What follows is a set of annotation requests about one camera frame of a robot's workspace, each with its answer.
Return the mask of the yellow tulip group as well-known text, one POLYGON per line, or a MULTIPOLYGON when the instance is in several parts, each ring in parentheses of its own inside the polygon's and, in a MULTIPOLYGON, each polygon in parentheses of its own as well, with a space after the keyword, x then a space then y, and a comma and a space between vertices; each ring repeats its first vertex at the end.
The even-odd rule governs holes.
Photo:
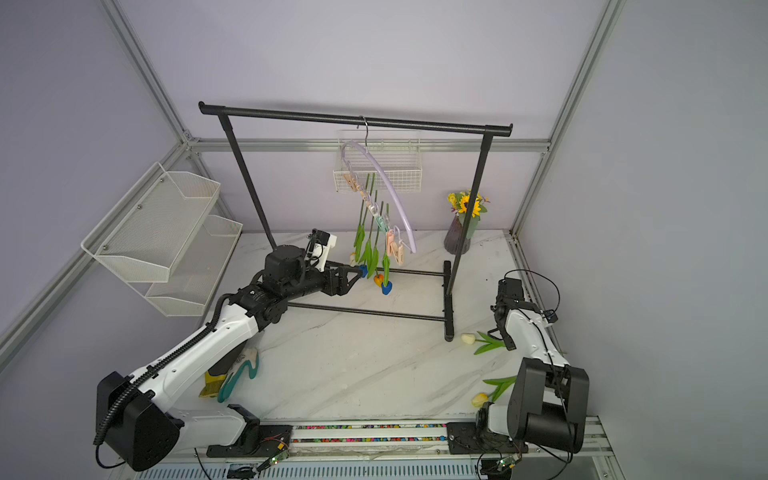
POLYGON ((379 262, 379 249, 378 249, 378 240, 380 237, 380 222, 383 220, 383 214, 384 214, 384 202, 380 203, 379 208, 379 216, 376 218, 376 234, 375 234, 375 240, 373 245, 373 252, 371 256, 371 269, 369 270, 370 277, 375 277, 377 274, 377 268, 378 268, 378 262, 379 262))

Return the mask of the blue tulip group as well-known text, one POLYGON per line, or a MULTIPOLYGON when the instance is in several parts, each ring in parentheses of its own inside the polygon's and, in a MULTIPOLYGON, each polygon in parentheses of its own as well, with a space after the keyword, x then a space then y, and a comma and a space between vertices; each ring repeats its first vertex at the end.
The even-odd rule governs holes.
POLYGON ((384 255, 382 257, 382 273, 380 275, 381 289, 384 295, 388 295, 392 290, 392 284, 390 281, 390 265, 391 265, 390 255, 391 255, 393 230, 389 226, 389 217, 388 217, 389 212, 390 212, 390 206, 388 203, 386 203, 384 208, 384 213, 382 214, 386 231, 385 231, 385 250, 384 250, 384 255))
POLYGON ((366 218, 368 216, 373 217, 373 215, 370 213, 371 211, 371 194, 374 192, 374 184, 375 184, 375 173, 368 174, 366 176, 366 190, 363 194, 363 203, 365 206, 364 213, 362 214, 362 220, 359 225, 359 233, 361 234, 361 239, 358 241, 358 245, 360 247, 360 255, 357 259, 357 264, 361 268, 362 276, 366 277, 368 275, 368 261, 371 254, 371 246, 370 246, 370 240, 371 240, 371 232, 370 229, 366 227, 367 220, 366 218))

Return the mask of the white tulip group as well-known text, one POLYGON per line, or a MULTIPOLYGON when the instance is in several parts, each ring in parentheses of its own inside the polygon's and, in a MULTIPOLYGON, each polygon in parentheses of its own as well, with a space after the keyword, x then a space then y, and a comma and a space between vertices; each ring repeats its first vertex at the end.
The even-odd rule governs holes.
POLYGON ((367 207, 367 196, 369 195, 369 185, 370 185, 370 179, 371 175, 366 175, 365 185, 364 187, 359 191, 361 194, 361 206, 360 206, 360 213, 359 213, 359 221, 356 228, 355 233, 355 239, 353 242, 353 253, 350 255, 351 264, 353 266, 356 266, 358 264, 359 258, 360 258, 360 252, 362 249, 362 242, 365 237, 365 229, 364 229, 364 221, 365 221, 365 214, 367 213, 368 207, 367 207))
POLYGON ((460 336, 460 339, 466 345, 476 346, 474 352, 475 355, 481 355, 505 347, 505 344, 501 339, 494 338, 483 332, 477 332, 475 334, 463 333, 460 336))

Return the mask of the lilac clip hanger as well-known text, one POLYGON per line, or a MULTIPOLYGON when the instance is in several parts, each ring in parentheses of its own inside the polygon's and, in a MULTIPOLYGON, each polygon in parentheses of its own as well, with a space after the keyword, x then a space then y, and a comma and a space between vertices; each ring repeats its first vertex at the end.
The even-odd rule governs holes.
MULTIPOLYGON (((358 119, 361 121, 361 124, 359 127, 364 130, 365 137, 367 139, 368 133, 371 131, 372 123, 368 120, 368 118, 364 116, 360 116, 358 119)), ((398 194, 395 191, 387 175, 382 171, 378 162, 366 149, 361 148, 355 142, 351 142, 351 145, 360 149, 368 157, 368 159, 373 164, 375 169, 379 172, 379 177, 383 181, 384 186, 386 187, 385 190, 377 190, 375 189, 375 184, 374 184, 374 192, 371 194, 370 213, 373 215, 373 217, 368 216, 366 218, 367 220, 366 227, 369 228, 371 232, 371 240, 370 240, 371 254, 367 264, 368 269, 371 269, 370 267, 371 256, 373 252, 373 245, 374 245, 375 234, 376 234, 376 218, 379 216, 379 208, 380 208, 381 202, 384 202, 384 208, 386 203, 388 203, 390 206, 390 212, 388 215, 389 226, 393 230, 391 255, 390 255, 391 265, 395 264, 399 267, 402 267, 405 264, 406 256, 408 254, 412 254, 417 251, 414 228, 413 228, 412 222, 408 217, 405 204, 403 203, 403 200, 402 200, 402 196, 407 193, 398 194)), ((361 183, 360 179, 352 170, 352 168, 350 168, 349 173, 345 175, 345 179, 347 180, 349 186, 351 187, 352 193, 359 196, 360 202, 361 202, 362 198, 359 191, 364 187, 365 184, 361 183)), ((386 231, 384 219, 380 222, 380 228, 381 228, 381 231, 380 231, 380 237, 378 240, 378 249, 379 249, 380 257, 378 262, 378 268, 382 269, 382 257, 384 255, 384 250, 385 250, 385 231, 386 231)))

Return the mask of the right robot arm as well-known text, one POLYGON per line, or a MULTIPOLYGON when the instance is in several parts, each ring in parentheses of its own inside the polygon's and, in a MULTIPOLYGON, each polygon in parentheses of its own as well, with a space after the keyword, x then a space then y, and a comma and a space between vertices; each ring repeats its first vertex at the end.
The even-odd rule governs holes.
POLYGON ((486 429, 511 440, 576 454, 583 445, 590 379, 549 336, 552 310, 525 300, 522 281, 503 278, 493 305, 504 346, 522 355, 507 404, 492 402, 486 429))

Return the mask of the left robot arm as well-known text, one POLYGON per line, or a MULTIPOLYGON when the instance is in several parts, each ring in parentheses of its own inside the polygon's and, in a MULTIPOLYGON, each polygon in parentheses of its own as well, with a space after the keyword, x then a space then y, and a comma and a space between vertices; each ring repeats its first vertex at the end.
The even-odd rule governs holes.
POLYGON ((172 351, 130 375, 104 377, 97 386, 94 446, 108 445, 135 471, 189 448, 253 450, 260 421, 246 408, 183 413, 177 402, 211 368, 236 360, 252 337, 279 322, 291 300, 347 294, 367 270, 329 261, 329 251, 278 247, 249 284, 220 296, 212 318, 172 351))

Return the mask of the black clothes rack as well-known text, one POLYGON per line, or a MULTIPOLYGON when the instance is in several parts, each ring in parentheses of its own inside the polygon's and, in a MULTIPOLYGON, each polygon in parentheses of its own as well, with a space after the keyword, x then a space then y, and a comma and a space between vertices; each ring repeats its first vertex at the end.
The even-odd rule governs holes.
POLYGON ((317 245, 318 232, 310 234, 308 247, 301 250, 294 246, 279 246, 276 244, 266 214, 258 198, 250 172, 235 136, 231 119, 233 117, 285 120, 297 122, 313 122, 336 125, 354 125, 365 128, 384 127, 401 130, 437 131, 444 133, 478 134, 482 137, 479 159, 473 177, 470 199, 474 201, 482 180, 491 150, 493 139, 509 137, 513 126, 470 125, 458 123, 440 123, 430 121, 415 121, 402 119, 374 118, 365 116, 332 115, 325 113, 289 112, 278 110, 263 110, 251 108, 235 108, 221 105, 209 105, 203 101, 198 103, 202 114, 218 118, 227 137, 229 146, 235 156, 236 163, 255 206, 264 233, 273 249, 265 260, 265 270, 255 275, 251 283, 238 290, 231 302, 245 309, 246 316, 256 322, 259 331, 276 324, 290 307, 310 310, 332 311, 356 315, 370 315, 398 319, 411 319, 437 322, 443 325, 444 339, 451 342, 455 336, 453 287, 458 276, 461 257, 464 253, 469 227, 462 227, 459 244, 453 261, 445 261, 441 272, 423 271, 423 276, 435 276, 442 279, 443 314, 441 316, 420 315, 402 312, 386 312, 379 310, 346 308, 298 303, 298 298, 312 293, 322 292, 328 296, 343 296, 352 289, 362 278, 362 268, 341 264, 329 260, 319 261, 324 266, 320 270, 317 265, 309 264, 309 254, 317 245))

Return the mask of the dark ribbed vase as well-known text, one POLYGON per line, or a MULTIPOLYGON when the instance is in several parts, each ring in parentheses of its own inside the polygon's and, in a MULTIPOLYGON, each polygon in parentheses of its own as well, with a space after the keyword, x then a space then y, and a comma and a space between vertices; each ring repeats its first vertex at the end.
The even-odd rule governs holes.
MULTIPOLYGON (((460 238, 461 238, 462 231, 463 231, 463 220, 464 220, 463 216, 455 215, 453 217, 453 220, 452 220, 452 223, 451 223, 451 225, 449 227, 449 230, 448 230, 448 232, 447 232, 447 234, 445 236, 445 239, 444 239, 444 242, 443 242, 444 248, 450 254, 455 255, 459 251, 459 242, 460 242, 460 238)), ((473 217, 472 218, 472 220, 471 220, 471 222, 469 224, 469 228, 468 228, 468 231, 467 231, 467 235, 466 235, 464 244, 463 244, 462 253, 466 253, 470 249, 471 239, 472 239, 472 237, 473 237, 473 235, 474 235, 474 233, 475 233, 479 223, 480 223, 480 218, 479 217, 473 217)))

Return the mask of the sunflower bouquet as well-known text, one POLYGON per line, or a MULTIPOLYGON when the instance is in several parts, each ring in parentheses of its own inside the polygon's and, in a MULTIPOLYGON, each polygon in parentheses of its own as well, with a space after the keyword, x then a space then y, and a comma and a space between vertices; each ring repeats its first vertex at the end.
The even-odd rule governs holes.
MULTIPOLYGON (((451 192, 447 196, 447 200, 451 206, 451 211, 457 215, 464 215, 469 210, 469 207, 471 206, 470 191, 451 192)), ((472 217, 480 218, 484 213, 486 213, 487 212, 486 204, 488 202, 489 202, 488 197, 477 194, 475 197, 474 204, 471 206, 472 217)))

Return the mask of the teal green glove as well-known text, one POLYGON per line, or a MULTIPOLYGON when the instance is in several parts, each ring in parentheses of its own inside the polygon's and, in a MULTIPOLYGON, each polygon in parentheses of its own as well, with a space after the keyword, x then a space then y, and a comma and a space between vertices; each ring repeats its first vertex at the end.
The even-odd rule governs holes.
POLYGON ((245 348, 242 350, 219 389, 217 401, 219 403, 224 403, 228 400, 239 379, 243 376, 246 376, 248 379, 254 379, 257 376, 258 368, 258 350, 256 348, 245 348))

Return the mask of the white mesh two-tier shelf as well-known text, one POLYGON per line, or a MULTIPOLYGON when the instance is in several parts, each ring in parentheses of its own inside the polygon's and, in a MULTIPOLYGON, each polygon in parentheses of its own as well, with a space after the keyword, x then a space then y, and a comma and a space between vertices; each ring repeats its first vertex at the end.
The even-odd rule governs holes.
POLYGON ((220 184, 151 166, 81 249, 166 317, 206 314, 242 224, 217 215, 220 184))

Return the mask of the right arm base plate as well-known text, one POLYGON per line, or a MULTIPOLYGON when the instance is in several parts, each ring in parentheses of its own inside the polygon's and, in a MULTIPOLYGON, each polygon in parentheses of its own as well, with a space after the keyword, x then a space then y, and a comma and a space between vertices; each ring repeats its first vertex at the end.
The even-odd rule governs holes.
POLYGON ((480 429, 474 422, 449 422, 446 424, 447 444, 452 455, 481 453, 527 453, 524 442, 480 429))

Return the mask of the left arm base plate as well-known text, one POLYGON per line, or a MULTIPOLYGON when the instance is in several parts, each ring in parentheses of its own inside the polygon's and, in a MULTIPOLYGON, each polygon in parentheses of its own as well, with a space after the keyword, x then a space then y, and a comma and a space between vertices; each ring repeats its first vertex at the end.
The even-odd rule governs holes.
POLYGON ((210 445, 206 451, 208 458, 274 457, 279 451, 288 449, 294 429, 292 425, 263 424, 239 404, 228 404, 227 409, 244 421, 244 428, 231 444, 210 445))

